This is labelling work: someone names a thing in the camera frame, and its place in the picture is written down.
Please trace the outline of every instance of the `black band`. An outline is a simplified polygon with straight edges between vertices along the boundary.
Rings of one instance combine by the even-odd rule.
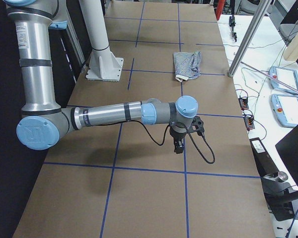
[[[104,51],[104,50],[107,49],[108,47],[109,47],[109,45],[108,45],[106,48],[103,48],[103,49],[101,49],[101,50],[95,49],[95,48],[93,48],[93,47],[92,47],[92,49],[95,50],[95,51]]]
[[[74,117],[74,114],[75,114],[75,108],[72,108],[71,109],[71,123],[72,123],[72,126],[75,130],[78,130],[78,127],[76,126],[76,123],[75,123],[75,117]]]
[[[24,12],[24,13],[32,13],[32,14],[37,14],[37,15],[41,15],[41,16],[45,16],[49,19],[53,19],[53,15],[46,12],[46,11],[41,11],[38,9],[33,9],[33,8],[28,8],[28,7],[18,7],[18,8],[14,8],[14,7],[9,7],[7,10],[8,15],[10,13],[15,13],[15,12]]]
[[[83,109],[83,119],[86,126],[92,126],[89,121],[88,108]]]
[[[129,103],[124,103],[126,121],[131,121]]]
[[[53,18],[58,14],[59,9],[60,9],[60,2],[58,0],[57,6],[56,6],[56,10],[55,10],[54,14],[52,15]]]
[[[65,116],[66,120],[68,121],[68,130],[66,132],[66,133],[68,133],[68,131],[70,130],[70,121],[68,119],[68,116],[65,113],[62,112],[62,114],[63,114],[63,116]]]
[[[177,109],[175,103],[169,103],[170,107],[170,125],[175,125],[177,121]]]
[[[52,67],[52,61],[47,59],[20,59],[20,67],[47,66]]]
[[[53,110],[46,110],[46,111],[22,111],[22,115],[25,116],[41,116],[41,115],[50,115],[54,113],[60,113],[62,110],[61,108],[53,109]]]

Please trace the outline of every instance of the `dark background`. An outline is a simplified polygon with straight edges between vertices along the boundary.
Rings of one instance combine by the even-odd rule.
[[[68,10],[85,58],[91,45],[79,2],[69,0]],[[51,57],[56,101],[67,105],[81,65],[75,58],[66,31],[50,30]],[[66,58],[68,54],[72,69]],[[16,137],[16,125],[25,104],[15,25],[0,1],[0,238],[12,237],[47,154],[23,146]]]

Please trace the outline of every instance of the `crumpled cloth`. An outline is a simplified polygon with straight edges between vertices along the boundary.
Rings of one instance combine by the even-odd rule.
[[[199,77],[202,74],[200,72],[201,60],[201,51],[173,53],[175,79],[182,82]]]

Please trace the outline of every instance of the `white table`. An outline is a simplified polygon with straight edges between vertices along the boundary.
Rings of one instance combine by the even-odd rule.
[[[223,44],[225,46],[225,52],[227,56],[228,63],[231,64],[234,55],[236,54],[245,32],[248,28],[248,25],[252,19],[252,16],[235,16],[236,26],[234,28],[235,32],[237,33],[237,42],[231,37],[231,28],[228,25],[229,15],[221,15],[220,20],[218,21]],[[245,56],[243,57],[243,62],[253,66],[259,70],[268,71],[272,65],[278,66],[287,66],[287,68],[295,69],[298,73],[298,65],[297,63],[293,63],[292,61],[286,61],[283,57],[281,57],[283,53],[283,49],[285,47],[284,41],[281,40],[281,36],[279,35],[278,31],[276,30],[274,24],[270,20],[269,17],[264,17],[260,26],[258,27],[256,34],[250,44],[250,48],[253,47],[262,47],[268,44],[277,43],[264,47],[264,48],[256,48],[256,49],[248,49]],[[234,75],[234,83],[239,84],[236,85],[236,89],[244,89],[248,92],[249,96],[258,96],[256,92],[247,88],[245,86],[245,82],[242,77],[242,68],[246,67],[244,65],[240,65]],[[246,84],[250,87],[259,91],[263,85],[263,88],[260,92],[260,96],[258,98],[256,112],[255,112],[255,103],[256,98],[251,97],[249,98],[248,104],[251,111],[255,112],[255,119],[262,123],[267,129],[267,136],[264,140],[262,140],[264,146],[266,147],[268,153],[272,157],[273,161],[275,162],[276,166],[280,171],[284,171],[289,175],[288,170],[286,169],[284,163],[282,162],[275,145],[288,133],[291,131],[291,128],[281,127],[277,122],[273,114],[273,110],[270,104],[270,95],[272,94],[283,94],[281,91],[274,90],[270,86],[270,82],[265,80],[265,76],[252,72],[249,70],[243,70],[245,75]],[[265,135],[265,130],[255,122],[255,130],[251,130],[249,133],[249,138],[259,137],[263,138]],[[288,182],[291,185],[294,185],[295,182],[292,177],[288,179]],[[291,224],[291,220],[286,220],[282,222],[276,221],[275,217],[272,215],[272,221],[274,226],[274,231],[276,237],[285,237],[287,233],[287,228]],[[290,238],[295,238],[296,235],[298,236],[298,220],[295,221]]]

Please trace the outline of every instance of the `tiled surface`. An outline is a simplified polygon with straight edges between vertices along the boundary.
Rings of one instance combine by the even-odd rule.
[[[50,150],[14,237],[274,237],[221,36],[210,23],[213,7],[114,1],[106,17],[111,51],[125,59],[121,79],[81,74],[69,106],[192,95],[216,163],[204,162],[188,136],[185,154],[173,153],[168,131],[155,145],[136,122],[73,132]],[[181,85],[172,53],[194,50],[204,74]],[[148,130],[161,142],[165,126]]]

